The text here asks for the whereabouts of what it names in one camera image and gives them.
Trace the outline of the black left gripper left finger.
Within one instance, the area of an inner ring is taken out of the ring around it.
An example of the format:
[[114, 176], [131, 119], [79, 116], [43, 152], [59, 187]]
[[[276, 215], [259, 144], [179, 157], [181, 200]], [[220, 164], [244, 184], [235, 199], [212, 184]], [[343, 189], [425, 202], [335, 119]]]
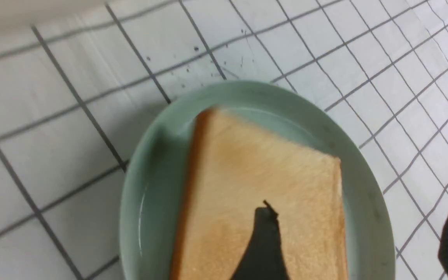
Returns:
[[251, 238], [232, 280], [288, 280], [278, 213], [266, 201], [254, 212]]

